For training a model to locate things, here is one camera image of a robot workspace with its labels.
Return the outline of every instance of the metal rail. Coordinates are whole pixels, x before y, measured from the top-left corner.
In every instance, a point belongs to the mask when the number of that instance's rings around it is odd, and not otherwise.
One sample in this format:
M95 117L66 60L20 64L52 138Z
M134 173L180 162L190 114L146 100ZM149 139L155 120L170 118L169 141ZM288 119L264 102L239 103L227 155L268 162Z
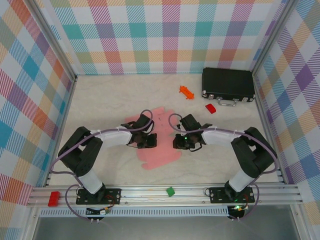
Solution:
M283 8L283 11L281 15L279 16L279 19L275 23L275 27L273 28L269 39L267 40L260 56L258 57L255 66L253 67L252 73L254 75L257 74L259 69L262 67L262 65L265 63L268 54L270 53L273 45L278 40L280 34L282 33L283 29L285 28L285 25L290 18L292 12L296 8L297 4L299 3L298 0L288 0Z
M65 108L64 113L63 113L63 118L62 118L62 122L61 122L60 128L58 129L57 138L56 138L55 146L54 146L53 153L52 153L52 156L51 156L50 164L48 164L46 166L45 171L44 171L44 174L46 175L46 177L43 178L42 183L41 183L41 186L43 186L43 187L48 185L48 180L50 179L50 175L51 175L49 167L50 167L51 163L56 159L56 157L58 155L58 152L59 152L59 146L60 146L61 139L62 139L62 136L63 136L63 133L64 133L64 129L65 129L65 126L66 126L69 110L70 110L70 107L71 107L71 102L72 102L72 99L74 97L74 93L75 93L75 90L76 90L77 79L78 78L76 78L75 81L72 82L72 85L71 85L71 88L70 88L70 95L69 95L69 98L68 98L67 103L66 103L66 108Z
M64 50L62 49L61 45L56 39L54 32L52 31L38 4L35 0L25 0L24 3L28 7L36 22L38 23L43 35L46 37L46 40L48 41L49 45L52 47L54 53L57 55L57 58L60 60L65 72L67 73L69 78L71 78L75 82L77 74L72 68Z
M302 204L302 197L296 185L283 183L257 183L260 189L259 205ZM117 207L186 207L186 206L232 206L230 203L211 204L205 190L210 187L223 187L223 184L183 184L183 185L109 185L107 188L120 188L121 200ZM175 195L168 197L166 189L173 187ZM60 192L59 207L66 207L65 194L68 186L48 186L34 188L28 207L47 207L50 194ZM68 193L68 202L73 208L105 207L104 205L76 205L76 188Z

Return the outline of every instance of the colorful plaid backdrop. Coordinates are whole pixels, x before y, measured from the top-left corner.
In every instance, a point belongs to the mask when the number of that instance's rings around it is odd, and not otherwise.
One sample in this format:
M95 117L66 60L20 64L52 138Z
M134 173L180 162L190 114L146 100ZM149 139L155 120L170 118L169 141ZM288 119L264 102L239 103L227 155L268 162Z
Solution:
M71 80L22 0L0 0L0 239L15 240L53 154Z
M257 75L290 183L320 239L320 0L301 0Z
M87 75L249 69L286 2L37 1L74 69Z

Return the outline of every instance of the red block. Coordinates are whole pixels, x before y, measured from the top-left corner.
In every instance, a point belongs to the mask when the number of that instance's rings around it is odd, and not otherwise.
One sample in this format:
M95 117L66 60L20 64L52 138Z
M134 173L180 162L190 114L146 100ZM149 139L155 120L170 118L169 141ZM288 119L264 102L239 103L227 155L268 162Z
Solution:
M48 207L56 207L56 206L58 206L59 197L60 197L60 192L52 191L51 195L50 195L49 202L48 202Z
M211 114L214 114L217 110L216 110L216 108L210 103L210 104L208 104L208 105L205 105L205 107L206 107L206 109L208 109L209 110L209 112L211 113Z

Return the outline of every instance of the briefcase handle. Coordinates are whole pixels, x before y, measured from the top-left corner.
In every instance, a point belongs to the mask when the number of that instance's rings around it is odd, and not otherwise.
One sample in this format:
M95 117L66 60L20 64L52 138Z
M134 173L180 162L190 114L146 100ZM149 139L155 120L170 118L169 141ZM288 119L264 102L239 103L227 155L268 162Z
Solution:
M228 104L228 103L221 103L222 97L220 96L218 96L216 99L218 100L218 104L220 106L228 106L228 107L234 107L235 105L237 105L237 102L239 101L239 99L234 98L233 104Z

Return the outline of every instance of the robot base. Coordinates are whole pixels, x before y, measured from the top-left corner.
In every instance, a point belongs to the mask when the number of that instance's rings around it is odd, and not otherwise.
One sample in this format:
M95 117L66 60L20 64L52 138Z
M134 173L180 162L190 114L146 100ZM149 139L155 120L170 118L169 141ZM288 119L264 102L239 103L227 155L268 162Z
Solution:
M251 187L247 186L241 191L239 196L234 200L230 201L229 197L226 195L224 187L210 187L209 188L210 202L212 204L246 204L254 203L255 196Z
M77 191L77 198L75 204L77 205L119 205L121 199L120 188L106 188L104 192L104 198L101 201L97 201L93 195L86 189L82 188Z
M228 219L237 219L237 218L243 218L245 215L245 210L236 210L235 206L228 206L228 212L229 215L227 218Z

